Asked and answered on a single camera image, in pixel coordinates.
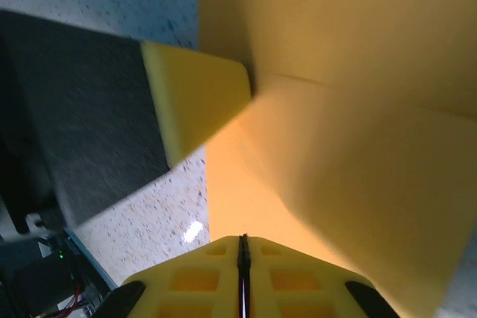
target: red wire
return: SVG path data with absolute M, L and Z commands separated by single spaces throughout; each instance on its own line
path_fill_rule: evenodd
M 73 311 L 75 310 L 76 306 L 78 305 L 78 297 L 80 296 L 80 285 L 76 287 L 76 293 L 75 293 L 75 298 L 73 306 L 69 309 L 69 312 L 64 316 L 65 311 L 68 309 L 68 307 L 64 308 L 58 315 L 56 315 L 54 318 L 67 318 Z

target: yellow plastic part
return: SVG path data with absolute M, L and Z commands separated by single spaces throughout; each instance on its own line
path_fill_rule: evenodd
M 237 318 L 239 238 L 230 236 L 126 280 L 146 289 L 129 318 Z M 248 238 L 252 318 L 366 318 L 345 287 L 362 276 L 263 238 Z
M 141 49 L 172 167 L 248 104 L 247 70 L 236 61 L 154 42 Z

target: yellow wall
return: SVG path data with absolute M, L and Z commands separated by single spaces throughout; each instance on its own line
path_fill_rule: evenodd
M 201 50 L 256 86 L 207 144 L 211 239 L 277 241 L 432 317 L 476 220 L 475 4 L 200 0 Z

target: white speckled tile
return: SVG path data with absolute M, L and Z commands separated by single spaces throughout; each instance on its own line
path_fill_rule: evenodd
M 203 157 L 201 148 L 169 174 L 75 230 L 116 284 L 209 243 Z M 185 236 L 197 222 L 203 225 L 197 237 Z
M 477 317 L 477 228 L 450 282 L 437 318 Z
M 196 48 L 198 0 L 0 0 L 0 8 L 136 39 Z M 204 150 L 76 229 L 117 284 L 209 242 Z M 203 225 L 191 242 L 191 223 Z

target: yellow foam block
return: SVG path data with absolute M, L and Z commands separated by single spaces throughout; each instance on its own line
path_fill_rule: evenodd
M 236 318 L 238 242 L 222 238 L 129 277 L 146 286 L 129 318 Z
M 476 223 L 477 124 L 257 80 L 255 101 L 206 148 L 211 239 L 270 238 L 366 276 L 401 317 L 433 317 Z
M 129 277 L 145 291 L 130 318 L 239 316 L 239 238 L 214 241 Z M 263 238 L 248 238 L 252 318 L 366 318 L 347 282 L 373 285 L 341 267 Z
M 477 118 L 475 3 L 200 0 L 200 50 Z
M 250 101 L 245 67 L 196 51 L 141 44 L 170 166 L 188 156 Z

